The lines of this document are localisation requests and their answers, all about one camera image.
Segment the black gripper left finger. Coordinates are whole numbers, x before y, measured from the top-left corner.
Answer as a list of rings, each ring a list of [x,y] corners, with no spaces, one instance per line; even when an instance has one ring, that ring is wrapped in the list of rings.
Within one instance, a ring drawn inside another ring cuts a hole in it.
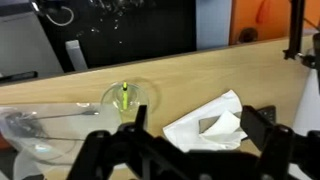
[[[184,154],[160,137],[152,137],[144,126],[147,106],[138,108],[134,122],[121,124],[111,135],[91,132],[85,139],[67,180],[108,180],[114,168],[126,164],[142,180],[183,180],[186,171],[178,162]]]

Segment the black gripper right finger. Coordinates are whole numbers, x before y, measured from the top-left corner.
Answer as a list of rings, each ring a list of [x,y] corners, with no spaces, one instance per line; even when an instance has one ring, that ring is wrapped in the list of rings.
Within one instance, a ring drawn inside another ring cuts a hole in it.
[[[286,125],[263,117],[254,107],[245,105],[241,128],[261,151],[256,165],[263,180],[298,180],[289,173],[297,165],[307,176],[320,179],[320,132],[299,135]]]

